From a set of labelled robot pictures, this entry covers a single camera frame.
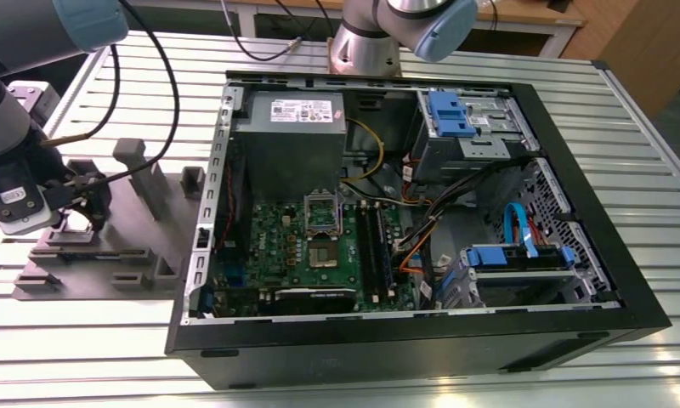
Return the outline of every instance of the slotted aluminum table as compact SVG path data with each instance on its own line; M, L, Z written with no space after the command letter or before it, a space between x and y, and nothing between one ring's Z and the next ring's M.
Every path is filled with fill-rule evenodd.
M165 172L202 165L214 134L226 70L325 72L322 43L275 62L250 61L225 37L159 36L179 81L181 127ZM246 39L258 54L283 42ZM105 171L113 139L141 137L153 155L170 123L170 87L147 37L119 47L122 93L101 133L63 147ZM89 57L47 132L86 131L106 109L113 72L106 52ZM38 235L0 232L0 402L91 406L680 407L680 163L616 79L588 62L454 54L439 64L402 54L407 77L528 82L568 141L673 326L634 343L604 348L545 372L214 393L181 360L163 357L170 301L24 302L11 280Z

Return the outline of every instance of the sticker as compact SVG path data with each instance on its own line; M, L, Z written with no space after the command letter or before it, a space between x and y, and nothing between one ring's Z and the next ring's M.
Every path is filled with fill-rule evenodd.
M470 106L471 108L487 109L491 111L498 109L498 105L494 102L466 102L465 106Z
M403 166L403 181L406 181L407 183L411 182L411 167L410 166Z
M443 253L441 254L441 257L438 258L438 262L434 263L434 266L438 268L442 268L443 266L449 266L450 263L450 257Z
M487 119L483 116L471 116L467 118L467 122L473 126L487 126Z
M433 289L430 289L430 286L426 284L425 281L419 282L419 293L422 293L422 296L425 296L426 299L430 300L430 295L433 294Z
M2 200L2 204L11 204L12 202L18 202L19 200L24 199L24 197L26 192L22 187L0 193L0 200Z
M331 123L331 103L327 100L275 99L269 121Z

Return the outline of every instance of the gray robot arm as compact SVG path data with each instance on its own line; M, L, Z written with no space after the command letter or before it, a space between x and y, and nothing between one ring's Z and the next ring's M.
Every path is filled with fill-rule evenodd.
M426 61L443 59L467 36L477 13L477 0L345 0L331 71L397 75L397 43Z
M119 41L127 25L117 0L0 0L0 77ZM23 234L58 220L44 194L74 175L0 82L0 224Z

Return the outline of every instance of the black cable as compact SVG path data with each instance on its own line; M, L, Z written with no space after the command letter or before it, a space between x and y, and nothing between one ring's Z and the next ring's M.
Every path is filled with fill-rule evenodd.
M496 8L494 0L490 0L490 7L494 8L494 16L490 20L490 31L496 31L496 27L498 26L498 9Z
M373 185L373 187L377 189L377 191L379 192L381 196L385 197L385 198L391 198L387 196L387 194L385 194L385 191L382 190L382 187L379 184L377 184L377 181L374 180L373 176L366 176L365 177L365 180L369 184Z
M40 142L42 147L55 147L59 145L66 145L73 142L78 142L81 140L90 139L101 130L105 128L110 117L113 116L113 111L117 106L117 97L121 94L121 62L118 60L117 47L115 44L109 46L110 56L113 57L113 96L109 102L109 108L105 111L105 115L102 116L101 121L94 125L94 128L90 132L78 134L75 136L64 136L58 139L48 139Z
M110 99L109 109L105 112L105 116L102 117L98 124L94 126L94 129L86 133L86 137L93 137L105 127L109 122L110 117L113 116L113 111L117 106L117 97L121 94L121 62L118 60L117 55L117 47L115 44L110 44L110 56L113 58L113 97Z
M259 61L259 62L267 62L270 60L275 60L277 58L279 58L282 55L285 55L286 53L289 53L291 51L291 49L294 48L294 46L298 44L298 41L299 41L299 38L294 38L291 41L290 41L290 44L283 48L282 51L279 51L277 54L274 55L270 55L267 57L258 57L255 56L254 54L251 54L249 52L249 50L245 48L243 44L241 43L241 41L238 40L238 35L237 35L237 32L234 31L234 27L230 23L230 18L229 18L229 13L226 12L226 2L223 0L219 0L222 2L222 9L223 9L223 18L226 19L226 26L229 27L229 33L230 33L230 36L234 38L234 43L237 44L238 46L238 49L241 49L241 52L245 53L245 55L253 59L254 61Z
M508 167L524 166L532 159L532 156L520 156L508 161L496 161L485 165L471 175L461 178L455 183L453 183L438 195L438 198L434 199L433 204L430 204L423 216L423 223L411 229L410 233L397 245L401 247L410 242L414 237L425 234L427 229L431 228L437 222L438 217L442 215L445 207L451 204L459 196L473 191L486 178L497 171Z
M434 309L434 270L433 270L433 257L430 255L430 237L422 243L418 249L419 255L419 269L422 270L422 281L430 287L430 298L419 294L418 309L433 310Z
M325 16L325 21L327 22L327 30L329 30L329 36L331 37L334 35L334 29L331 28L331 20L327 16L327 10L325 10L325 6L321 5L319 0L314 0L317 3L317 7L319 8L321 14Z
M290 16L291 20L294 20L294 24L297 24L299 32L303 32L306 37L309 38L309 35L306 34L307 29L305 28L302 23L299 23L297 16L290 12L290 10L286 8L286 6L282 4L282 2L279 0L274 0L274 3L277 6L279 6L282 8L283 13Z
M101 178L99 180L94 181L89 185L75 189L75 195L79 195L90 190L94 190L95 188L101 187L102 185L114 182L115 180L119 180L131 174L139 172L141 170L150 168L165 156L166 151L169 151L170 144L173 143L173 137L177 133L178 128L178 115L181 112L181 102L178 97L178 84L177 84L177 78L173 73L173 68L170 68L170 62L169 57L166 56L166 53L162 49L162 45L158 42L158 38L155 38L154 32L147 26L143 19L139 17L138 12L135 11L135 8L127 3L127 0L117 0L121 5L123 6L125 11L127 14L131 15L131 17L135 19L135 22L138 23L139 27L146 32L147 37L150 38L151 43L155 46L155 50L158 51L158 54L161 55L161 61L163 63L163 66L166 68L166 74L169 75L169 83L170 83L170 91L173 93L173 120L170 121L170 130L169 130L169 136L166 137L166 141L162 145L161 150L158 151L158 154L150 158L143 164L137 166L135 168L127 169L125 172L113 174L111 176L107 176L106 178Z

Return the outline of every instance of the ram slot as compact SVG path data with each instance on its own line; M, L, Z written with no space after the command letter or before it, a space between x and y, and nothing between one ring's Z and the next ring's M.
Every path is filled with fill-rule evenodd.
M389 263L387 239L385 236L385 223L381 210L375 207L367 210L373 225L373 256L375 273L379 280L381 298L391 298L393 293L393 270Z
M377 284L377 268L373 255L373 226L369 222L367 211L370 208L357 206L354 208L354 220L358 236L359 271L362 274L362 292L369 303L377 303L379 291Z

